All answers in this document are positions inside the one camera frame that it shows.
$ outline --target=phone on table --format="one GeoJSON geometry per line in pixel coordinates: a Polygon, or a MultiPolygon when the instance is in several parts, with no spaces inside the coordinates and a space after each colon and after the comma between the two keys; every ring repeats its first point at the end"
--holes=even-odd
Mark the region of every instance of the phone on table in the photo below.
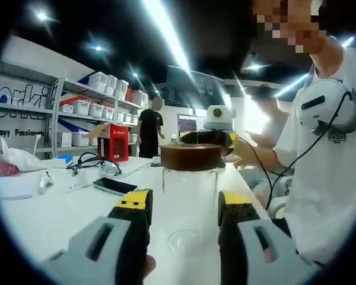
{"type": "Polygon", "coordinates": [[[137,188],[135,185],[115,181],[109,178],[100,178],[96,180],[93,185],[95,188],[119,196],[124,196],[125,194],[132,192],[137,188]]]}

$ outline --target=man in black shirt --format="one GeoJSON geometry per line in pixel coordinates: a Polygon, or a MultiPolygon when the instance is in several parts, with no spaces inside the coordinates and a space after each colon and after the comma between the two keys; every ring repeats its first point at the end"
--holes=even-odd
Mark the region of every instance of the man in black shirt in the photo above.
{"type": "Polygon", "coordinates": [[[158,135],[162,139],[165,136],[161,133],[163,126],[162,116],[157,112],[161,110],[162,99],[157,96],[153,99],[152,107],[142,111],[138,120],[137,143],[140,146],[139,156],[151,159],[158,155],[158,135]]]}

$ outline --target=black t-shirt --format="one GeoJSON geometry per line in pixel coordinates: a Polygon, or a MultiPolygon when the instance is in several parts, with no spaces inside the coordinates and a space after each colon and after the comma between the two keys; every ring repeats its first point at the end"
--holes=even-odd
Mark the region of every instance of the black t-shirt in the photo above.
{"type": "Polygon", "coordinates": [[[142,121],[140,127],[141,141],[158,141],[157,127],[163,126],[162,116],[151,109],[147,109],[141,112],[139,120],[142,121]]]}

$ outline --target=white desk surface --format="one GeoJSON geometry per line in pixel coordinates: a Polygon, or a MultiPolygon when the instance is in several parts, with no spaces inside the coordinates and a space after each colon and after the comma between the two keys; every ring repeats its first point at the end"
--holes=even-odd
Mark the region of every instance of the white desk surface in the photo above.
{"type": "MultiPolygon", "coordinates": [[[[120,163],[123,173],[150,163],[149,159],[130,157],[120,163]]],[[[98,169],[86,169],[89,180],[99,178],[98,169]]],[[[0,201],[0,211],[14,240],[31,260],[40,262],[60,249],[68,249],[69,239],[99,216],[107,216],[118,196],[98,190],[92,186],[66,193],[71,181],[71,171],[50,169],[54,185],[44,195],[29,199],[0,201]]],[[[162,167],[149,167],[119,179],[122,182],[151,188],[154,196],[162,193],[162,167]]],[[[268,215],[256,200],[246,182],[232,164],[219,170],[218,191],[235,191],[252,200],[262,219],[268,215]]],[[[153,216],[160,215],[153,211],[153,216]]],[[[151,242],[148,254],[157,261],[157,268],[145,280],[146,285],[159,284],[220,284],[220,255],[217,237],[214,244],[201,256],[183,258],[172,255],[159,240],[158,224],[150,228],[151,242]]]]}

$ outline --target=wooden lid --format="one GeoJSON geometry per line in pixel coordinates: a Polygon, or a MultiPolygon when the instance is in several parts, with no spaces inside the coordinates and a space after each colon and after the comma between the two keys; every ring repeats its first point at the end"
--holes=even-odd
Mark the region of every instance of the wooden lid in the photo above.
{"type": "Polygon", "coordinates": [[[161,146],[161,163],[178,171],[203,171],[216,168],[220,146],[214,144],[168,144],[161,146]]]}

